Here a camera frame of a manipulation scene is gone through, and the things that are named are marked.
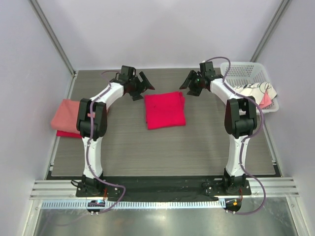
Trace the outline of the crimson red t shirt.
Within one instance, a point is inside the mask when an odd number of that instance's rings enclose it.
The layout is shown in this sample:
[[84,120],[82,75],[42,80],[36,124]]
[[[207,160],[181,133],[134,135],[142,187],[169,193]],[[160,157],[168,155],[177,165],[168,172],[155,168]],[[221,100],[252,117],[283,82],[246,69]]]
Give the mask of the crimson red t shirt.
[[182,92],[145,95],[144,103],[148,130],[186,125]]

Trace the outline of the salmon pink t shirt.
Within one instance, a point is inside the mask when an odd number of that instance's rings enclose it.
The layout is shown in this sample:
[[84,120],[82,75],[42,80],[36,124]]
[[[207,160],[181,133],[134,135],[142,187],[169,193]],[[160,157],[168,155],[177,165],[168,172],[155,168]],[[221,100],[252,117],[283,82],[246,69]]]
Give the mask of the salmon pink t shirt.
[[81,101],[64,99],[51,121],[51,127],[96,140],[107,131],[107,106],[85,98]]

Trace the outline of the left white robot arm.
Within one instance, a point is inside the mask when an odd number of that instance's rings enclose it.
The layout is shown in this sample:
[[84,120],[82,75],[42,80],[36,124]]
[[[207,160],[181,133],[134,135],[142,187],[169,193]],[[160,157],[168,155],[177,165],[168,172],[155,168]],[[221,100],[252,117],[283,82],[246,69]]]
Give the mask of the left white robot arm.
[[123,65],[115,73],[106,88],[79,103],[76,128],[84,145],[85,167],[81,181],[76,185],[77,197],[100,196],[108,188],[126,190],[124,186],[103,179],[101,144],[107,131],[107,110],[125,94],[137,101],[143,98],[142,93],[146,90],[155,88],[144,72],[137,73],[134,67]]

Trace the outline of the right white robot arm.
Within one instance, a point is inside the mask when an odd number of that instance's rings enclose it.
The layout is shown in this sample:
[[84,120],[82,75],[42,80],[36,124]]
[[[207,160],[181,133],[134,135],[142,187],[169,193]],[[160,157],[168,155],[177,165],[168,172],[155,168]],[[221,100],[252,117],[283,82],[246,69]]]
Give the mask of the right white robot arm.
[[220,187],[226,194],[236,195],[245,187],[245,160],[250,136],[257,128],[253,98],[238,94],[224,76],[216,74],[211,61],[199,64],[200,71],[191,70],[180,86],[188,95],[199,96],[203,89],[215,94],[225,104],[224,127],[229,135],[229,156]]

